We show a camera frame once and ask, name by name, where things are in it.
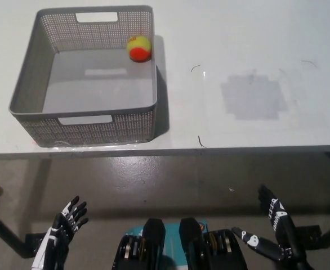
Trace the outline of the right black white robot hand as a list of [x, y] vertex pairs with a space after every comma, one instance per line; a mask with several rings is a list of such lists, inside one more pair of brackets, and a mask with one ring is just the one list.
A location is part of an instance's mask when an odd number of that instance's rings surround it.
[[307, 261], [306, 250], [296, 226], [278, 197], [265, 185], [261, 185], [258, 199], [260, 209], [267, 214], [277, 241], [272, 242], [239, 227], [233, 227], [232, 233], [251, 250], [285, 269], [313, 269]]

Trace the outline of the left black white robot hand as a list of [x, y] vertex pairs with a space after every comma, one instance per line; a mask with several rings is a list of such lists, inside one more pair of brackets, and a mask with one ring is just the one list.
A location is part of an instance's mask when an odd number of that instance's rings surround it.
[[56, 214], [52, 226], [41, 241], [31, 269], [64, 269], [71, 241], [89, 221], [86, 213], [87, 203], [80, 202], [80, 197], [75, 196]]

